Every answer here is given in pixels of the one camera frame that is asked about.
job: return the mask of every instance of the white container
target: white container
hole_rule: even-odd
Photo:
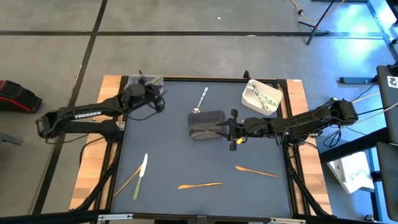
[[[253,83],[256,86],[256,89],[266,95],[268,98],[276,102],[275,106],[272,106],[271,104],[268,104],[268,108],[270,111],[267,111],[265,109],[262,109],[262,104],[260,102],[260,99],[257,97],[257,95],[252,91],[251,87],[246,86],[246,88],[243,91],[242,94],[242,104],[244,106],[247,106],[250,109],[253,109],[259,113],[262,113],[266,116],[271,115],[273,112],[277,111],[280,100],[282,99],[282,92],[269,86],[266,84],[263,84],[257,80],[250,80],[249,82]]]

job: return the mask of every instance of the yellow cable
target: yellow cable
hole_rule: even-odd
[[[299,7],[299,5],[297,5],[297,3],[294,1],[294,0],[290,0],[293,4],[294,4],[294,6],[296,7],[296,9],[297,10],[301,10],[301,8]],[[340,4],[338,5],[338,6],[336,6],[334,9],[332,9],[330,12],[328,12],[326,15],[325,15],[325,17],[328,17],[330,14],[332,14],[336,9],[338,9],[344,2],[345,2],[346,0],[341,0],[341,2],[340,2]],[[310,21],[310,22],[316,22],[316,21],[319,21],[321,18],[319,18],[319,19],[309,19],[305,14],[304,14],[304,12],[302,13],[302,16],[304,17],[304,19],[306,19],[307,21]]]

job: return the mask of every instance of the wooden stick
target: wooden stick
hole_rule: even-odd
[[[222,182],[218,183],[209,183],[209,184],[198,184],[198,185],[181,185],[178,187],[178,189],[188,189],[192,187],[206,187],[206,186],[213,186],[213,185],[220,185],[223,184]]]
[[[235,168],[237,168],[240,171],[249,171],[249,172],[255,172],[257,174],[267,175],[267,176],[270,176],[270,177],[278,177],[277,175],[274,175],[274,174],[268,174],[266,172],[251,170],[251,169],[247,169],[247,168],[240,167],[240,166],[235,166]]]
[[[125,186],[127,186],[127,184],[132,180],[132,178],[133,178],[135,175],[137,175],[138,172],[140,172],[140,171],[141,171],[141,166],[138,167],[138,170],[130,177],[130,179],[128,179],[128,180],[126,181],[126,183],[123,184],[123,186],[113,195],[113,197],[115,198],[115,197],[117,196],[117,194],[120,193],[120,191],[122,191],[123,188],[124,188]]]

